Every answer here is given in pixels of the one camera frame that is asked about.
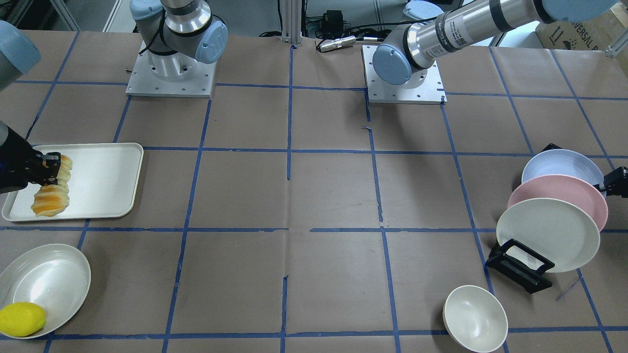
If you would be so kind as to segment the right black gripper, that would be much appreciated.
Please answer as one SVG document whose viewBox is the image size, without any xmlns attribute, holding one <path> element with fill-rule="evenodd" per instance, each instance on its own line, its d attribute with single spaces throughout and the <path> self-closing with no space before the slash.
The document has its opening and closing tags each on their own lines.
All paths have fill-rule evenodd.
<svg viewBox="0 0 628 353">
<path fill-rule="evenodd" d="M 58 185 L 61 153 L 40 152 L 5 123 L 0 124 L 0 192 L 22 190 L 29 183 Z"/>
</svg>

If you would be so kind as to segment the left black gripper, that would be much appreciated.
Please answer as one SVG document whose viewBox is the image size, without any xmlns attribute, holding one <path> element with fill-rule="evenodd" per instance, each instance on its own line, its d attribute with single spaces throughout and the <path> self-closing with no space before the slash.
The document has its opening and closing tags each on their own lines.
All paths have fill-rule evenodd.
<svg viewBox="0 0 628 353">
<path fill-rule="evenodd" d="M 595 184 L 594 187 L 605 194 L 618 195 L 628 198 L 628 168 L 619 167 L 603 177 L 603 183 Z"/>
</svg>

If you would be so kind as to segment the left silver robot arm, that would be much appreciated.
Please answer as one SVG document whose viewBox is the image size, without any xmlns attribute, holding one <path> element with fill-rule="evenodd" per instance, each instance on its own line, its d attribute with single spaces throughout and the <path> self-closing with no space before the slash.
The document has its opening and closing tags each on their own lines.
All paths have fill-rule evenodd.
<svg viewBox="0 0 628 353">
<path fill-rule="evenodd" d="M 440 108 L 464 155 L 529 155 L 544 129 L 549 144 L 579 147 L 583 130 L 595 158 L 626 156 L 603 142 L 615 128 L 627 136 L 627 78 L 599 51 L 481 48 L 496 34 L 561 14 L 591 17 L 611 0 L 476 0 L 433 22 L 399 25 L 383 43 L 367 46 L 369 103 L 426 104 Z"/>
</svg>

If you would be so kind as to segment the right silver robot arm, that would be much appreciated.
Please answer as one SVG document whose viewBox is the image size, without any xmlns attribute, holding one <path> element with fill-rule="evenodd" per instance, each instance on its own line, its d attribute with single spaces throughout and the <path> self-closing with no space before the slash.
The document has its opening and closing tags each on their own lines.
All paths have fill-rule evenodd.
<svg viewBox="0 0 628 353">
<path fill-rule="evenodd" d="M 143 36 L 126 89 L 128 96 L 208 98 L 228 29 L 205 0 L 133 0 L 133 20 Z M 58 152 L 40 152 L 6 124 L 0 127 L 0 189 L 60 183 Z"/>
</svg>

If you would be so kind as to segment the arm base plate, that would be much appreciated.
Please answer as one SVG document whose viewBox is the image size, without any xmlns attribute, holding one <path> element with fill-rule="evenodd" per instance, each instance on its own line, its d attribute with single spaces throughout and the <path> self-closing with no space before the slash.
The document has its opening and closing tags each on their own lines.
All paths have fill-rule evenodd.
<svg viewBox="0 0 628 353">
<path fill-rule="evenodd" d="M 184 54 L 137 56 L 126 94 L 153 98 L 211 98 L 217 63 L 201 63 Z"/>
<path fill-rule="evenodd" d="M 368 100 L 374 103 L 447 103 L 438 63 L 431 68 L 412 74 L 402 85 L 391 85 L 383 81 L 372 65 L 374 45 L 363 46 L 364 75 L 367 83 Z"/>
</svg>

